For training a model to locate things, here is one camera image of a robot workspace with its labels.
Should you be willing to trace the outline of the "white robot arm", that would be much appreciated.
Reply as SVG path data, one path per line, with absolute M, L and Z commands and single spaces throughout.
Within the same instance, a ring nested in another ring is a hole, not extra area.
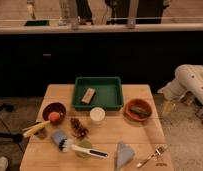
M 158 90 L 168 101 L 180 101 L 191 92 L 203 105 L 203 65 L 183 64 L 175 69 L 174 79 Z M 196 113 L 203 118 L 203 107 Z

